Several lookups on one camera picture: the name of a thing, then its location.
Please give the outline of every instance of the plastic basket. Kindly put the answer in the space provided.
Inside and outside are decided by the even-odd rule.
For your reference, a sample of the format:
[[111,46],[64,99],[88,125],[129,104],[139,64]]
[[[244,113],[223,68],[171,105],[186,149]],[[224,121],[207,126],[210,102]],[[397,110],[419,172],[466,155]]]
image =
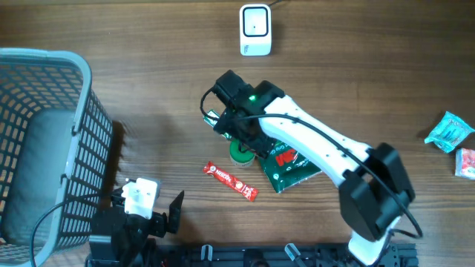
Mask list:
[[[112,122],[91,79],[88,63],[72,52],[0,49],[0,266],[31,266],[38,218],[102,187]],[[73,202],[42,223],[38,265],[88,240],[98,202]]]

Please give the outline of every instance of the dark green package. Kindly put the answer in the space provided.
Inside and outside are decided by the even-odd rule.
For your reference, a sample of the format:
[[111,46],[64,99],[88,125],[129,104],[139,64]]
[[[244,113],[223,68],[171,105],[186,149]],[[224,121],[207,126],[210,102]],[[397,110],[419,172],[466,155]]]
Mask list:
[[281,141],[277,142],[267,159],[259,158],[259,162],[277,193],[321,172],[305,156]]

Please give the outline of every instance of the blue snack package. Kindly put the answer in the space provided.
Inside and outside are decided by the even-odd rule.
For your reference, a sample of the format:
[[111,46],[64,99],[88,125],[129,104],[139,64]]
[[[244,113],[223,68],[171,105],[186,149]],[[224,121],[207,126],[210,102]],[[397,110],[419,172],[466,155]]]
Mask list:
[[449,153],[474,131],[458,116],[447,111],[442,121],[429,133],[424,143],[433,142],[445,153]]

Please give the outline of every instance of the wooden table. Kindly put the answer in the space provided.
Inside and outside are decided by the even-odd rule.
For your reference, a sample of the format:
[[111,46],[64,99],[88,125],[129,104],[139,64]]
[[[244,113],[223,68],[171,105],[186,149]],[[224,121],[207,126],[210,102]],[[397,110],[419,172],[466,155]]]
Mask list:
[[[424,137],[442,112],[475,126],[475,5],[443,1],[291,1],[275,6],[272,55],[242,57],[242,3],[0,7],[0,44],[72,50],[124,128],[117,181],[163,181],[157,211],[185,190],[180,233],[161,243],[313,244],[348,241],[338,192],[318,175],[276,194],[255,163],[239,169],[229,143],[203,122],[199,100],[233,69],[267,79],[350,138],[396,147],[416,190],[425,231],[421,266],[472,266],[475,183],[455,177],[454,156]],[[223,107],[215,99],[206,108]],[[474,141],[463,143],[475,148]],[[255,202],[202,173],[209,161],[261,192]],[[406,219],[402,228],[412,230]],[[88,247],[46,266],[82,266]]]

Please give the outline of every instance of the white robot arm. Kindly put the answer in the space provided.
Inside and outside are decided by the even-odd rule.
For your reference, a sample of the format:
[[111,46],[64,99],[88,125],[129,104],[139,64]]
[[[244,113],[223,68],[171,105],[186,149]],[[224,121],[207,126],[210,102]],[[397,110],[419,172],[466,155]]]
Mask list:
[[[203,96],[204,116],[203,102],[211,92],[226,106],[214,126],[219,134],[231,134],[262,157],[278,139],[328,175],[339,191],[341,215],[353,229],[348,249],[361,263],[377,261],[403,213],[422,236],[407,210],[415,194],[394,148],[383,143],[372,149],[337,133],[267,81],[253,88],[229,70]],[[375,179],[366,182],[367,174]]]

